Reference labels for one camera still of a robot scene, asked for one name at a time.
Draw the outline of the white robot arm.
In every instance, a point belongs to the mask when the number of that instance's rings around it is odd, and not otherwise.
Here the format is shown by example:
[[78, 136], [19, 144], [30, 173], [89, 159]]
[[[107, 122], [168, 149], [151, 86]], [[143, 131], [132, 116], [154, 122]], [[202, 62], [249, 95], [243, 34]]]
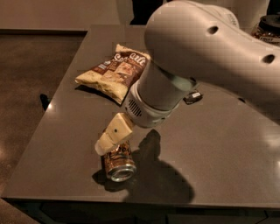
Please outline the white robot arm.
[[144, 43], [151, 61], [95, 144], [104, 155], [128, 140], [134, 126], [160, 124], [201, 81], [239, 96], [274, 122], [280, 119], [280, 50], [253, 38], [219, 7], [174, 0], [150, 17]]

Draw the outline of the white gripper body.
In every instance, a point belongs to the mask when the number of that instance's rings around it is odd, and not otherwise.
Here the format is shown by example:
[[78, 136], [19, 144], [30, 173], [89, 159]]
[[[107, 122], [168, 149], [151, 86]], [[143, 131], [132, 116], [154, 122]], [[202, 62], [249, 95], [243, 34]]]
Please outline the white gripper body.
[[196, 85], [195, 81], [168, 73], [151, 61], [127, 94], [124, 102], [126, 113], [139, 127], [155, 127]]

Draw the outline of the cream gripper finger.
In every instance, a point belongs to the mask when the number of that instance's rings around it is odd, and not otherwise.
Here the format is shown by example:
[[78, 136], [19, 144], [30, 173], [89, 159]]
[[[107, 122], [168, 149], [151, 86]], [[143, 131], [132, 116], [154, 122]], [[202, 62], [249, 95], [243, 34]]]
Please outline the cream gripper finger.
[[134, 123], [125, 113], [117, 113], [97, 140], [95, 151], [103, 156], [116, 149], [119, 144], [130, 139], [133, 128]]

